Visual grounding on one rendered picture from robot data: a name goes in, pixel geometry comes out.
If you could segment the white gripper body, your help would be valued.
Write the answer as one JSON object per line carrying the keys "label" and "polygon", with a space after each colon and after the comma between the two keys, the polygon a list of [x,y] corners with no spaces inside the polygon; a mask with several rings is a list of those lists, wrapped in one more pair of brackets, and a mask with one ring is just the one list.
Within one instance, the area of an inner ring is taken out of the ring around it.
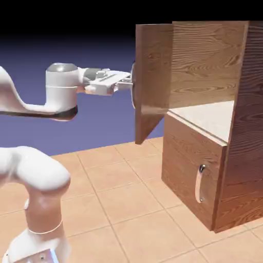
{"label": "white gripper body", "polygon": [[101,70],[96,73],[95,80],[90,80],[84,87],[85,93],[90,95],[111,96],[114,92],[114,85],[122,79],[131,78],[129,72],[115,70]]}

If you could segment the wooden hinged cabinet door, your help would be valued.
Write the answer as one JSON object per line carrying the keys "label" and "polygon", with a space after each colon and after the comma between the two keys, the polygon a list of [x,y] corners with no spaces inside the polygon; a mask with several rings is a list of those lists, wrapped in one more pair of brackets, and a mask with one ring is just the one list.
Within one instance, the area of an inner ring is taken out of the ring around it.
{"label": "wooden hinged cabinet door", "polygon": [[135,143],[142,144],[169,107],[172,24],[136,26]]}

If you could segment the wooden closed cabinet door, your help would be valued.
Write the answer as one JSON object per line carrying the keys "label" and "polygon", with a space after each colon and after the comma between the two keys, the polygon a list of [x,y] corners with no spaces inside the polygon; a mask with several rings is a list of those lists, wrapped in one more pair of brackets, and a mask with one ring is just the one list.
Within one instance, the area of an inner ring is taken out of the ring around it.
{"label": "wooden closed cabinet door", "polygon": [[[162,180],[210,230],[214,230],[219,187],[224,170],[227,144],[179,119],[164,117]],[[205,164],[200,196],[195,199],[198,168]]]}

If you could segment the wooden cabinet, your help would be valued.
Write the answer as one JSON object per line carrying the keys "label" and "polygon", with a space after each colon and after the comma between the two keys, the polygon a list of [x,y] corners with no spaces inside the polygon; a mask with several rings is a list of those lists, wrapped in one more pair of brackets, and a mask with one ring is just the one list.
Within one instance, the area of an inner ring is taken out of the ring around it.
{"label": "wooden cabinet", "polygon": [[174,22],[168,113],[227,144],[213,232],[263,217],[263,21]]}

